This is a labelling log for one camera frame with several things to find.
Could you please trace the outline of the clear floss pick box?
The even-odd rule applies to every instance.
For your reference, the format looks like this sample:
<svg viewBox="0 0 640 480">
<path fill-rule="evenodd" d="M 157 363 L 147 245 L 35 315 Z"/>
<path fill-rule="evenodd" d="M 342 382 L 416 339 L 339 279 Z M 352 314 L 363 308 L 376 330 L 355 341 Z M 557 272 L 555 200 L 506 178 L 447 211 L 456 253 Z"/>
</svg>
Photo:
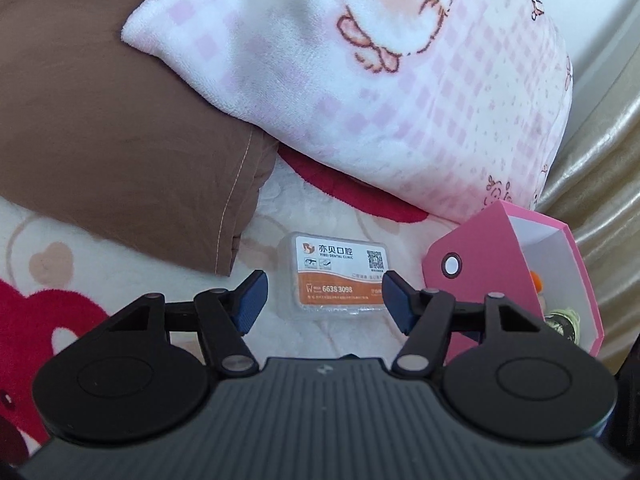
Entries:
<svg viewBox="0 0 640 480">
<path fill-rule="evenodd" d="M 387 249 L 370 240 L 288 234 L 278 246 L 276 306 L 292 318 L 348 318 L 384 309 Z"/>
</svg>

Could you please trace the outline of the golden satin curtain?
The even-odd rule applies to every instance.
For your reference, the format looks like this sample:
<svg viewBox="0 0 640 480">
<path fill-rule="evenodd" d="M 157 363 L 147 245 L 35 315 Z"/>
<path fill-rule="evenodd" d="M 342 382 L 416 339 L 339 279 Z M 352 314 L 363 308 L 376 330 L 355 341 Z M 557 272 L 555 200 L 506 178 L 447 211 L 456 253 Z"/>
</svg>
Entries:
<svg viewBox="0 0 640 480">
<path fill-rule="evenodd" d="M 538 209 L 570 227 L 613 373 L 639 335 L 639 73 L 626 70 L 559 152 Z"/>
</svg>

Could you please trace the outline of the green yarn ball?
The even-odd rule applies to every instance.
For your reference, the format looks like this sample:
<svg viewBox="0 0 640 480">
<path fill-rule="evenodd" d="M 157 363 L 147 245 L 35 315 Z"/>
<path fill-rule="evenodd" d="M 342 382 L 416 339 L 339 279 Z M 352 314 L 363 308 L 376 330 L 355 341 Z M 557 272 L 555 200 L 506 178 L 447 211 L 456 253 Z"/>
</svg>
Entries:
<svg viewBox="0 0 640 480">
<path fill-rule="evenodd" d="M 544 315 L 547 325 L 573 344 L 580 343 L 580 317 L 572 309 L 551 310 Z"/>
</svg>

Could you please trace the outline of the pink checkered cartoon pillow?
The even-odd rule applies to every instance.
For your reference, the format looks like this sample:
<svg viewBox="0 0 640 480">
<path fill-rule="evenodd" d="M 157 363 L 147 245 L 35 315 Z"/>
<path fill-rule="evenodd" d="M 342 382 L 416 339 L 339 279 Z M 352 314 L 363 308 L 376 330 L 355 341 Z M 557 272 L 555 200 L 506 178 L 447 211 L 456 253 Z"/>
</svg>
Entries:
<svg viewBox="0 0 640 480">
<path fill-rule="evenodd" d="M 145 0 L 122 40 L 218 110 L 454 222 L 533 208 L 572 104 L 540 0 Z"/>
</svg>

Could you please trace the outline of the brown pillow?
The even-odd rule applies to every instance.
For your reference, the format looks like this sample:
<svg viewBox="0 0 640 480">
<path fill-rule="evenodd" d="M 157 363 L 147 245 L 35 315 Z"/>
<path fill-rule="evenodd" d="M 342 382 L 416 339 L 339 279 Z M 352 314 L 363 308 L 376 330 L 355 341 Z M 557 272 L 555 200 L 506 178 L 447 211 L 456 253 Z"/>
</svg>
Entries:
<svg viewBox="0 0 640 480">
<path fill-rule="evenodd" d="M 142 1 L 1 0 L 1 194 L 226 276 L 277 142 L 122 42 Z"/>
</svg>

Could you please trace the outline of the orange makeup sponge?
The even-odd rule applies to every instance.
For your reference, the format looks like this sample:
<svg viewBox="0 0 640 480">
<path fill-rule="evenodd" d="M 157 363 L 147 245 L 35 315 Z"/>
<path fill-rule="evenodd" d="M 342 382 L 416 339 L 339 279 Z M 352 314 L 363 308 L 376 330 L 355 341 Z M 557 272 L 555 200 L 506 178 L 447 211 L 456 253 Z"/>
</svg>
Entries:
<svg viewBox="0 0 640 480">
<path fill-rule="evenodd" d="M 536 288 L 536 292 L 542 292 L 542 289 L 544 288 L 544 286 L 542 286 L 542 281 L 540 276 L 535 271 L 530 271 L 529 274 Z"/>
</svg>

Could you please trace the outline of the pink cardboard box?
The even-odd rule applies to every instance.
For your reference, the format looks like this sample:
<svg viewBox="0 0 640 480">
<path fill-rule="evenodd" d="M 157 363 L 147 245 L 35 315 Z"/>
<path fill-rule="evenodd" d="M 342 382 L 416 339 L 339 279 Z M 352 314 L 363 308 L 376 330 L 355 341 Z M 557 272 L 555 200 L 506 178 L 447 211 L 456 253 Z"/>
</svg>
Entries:
<svg viewBox="0 0 640 480">
<path fill-rule="evenodd" d="M 529 272 L 541 278 L 542 292 Z M 425 285 L 457 300 L 480 302 L 502 292 L 529 313 L 572 309 L 580 317 L 578 346 L 596 356 L 604 328 L 590 278 L 570 228 L 503 200 L 485 207 L 428 248 Z"/>
</svg>

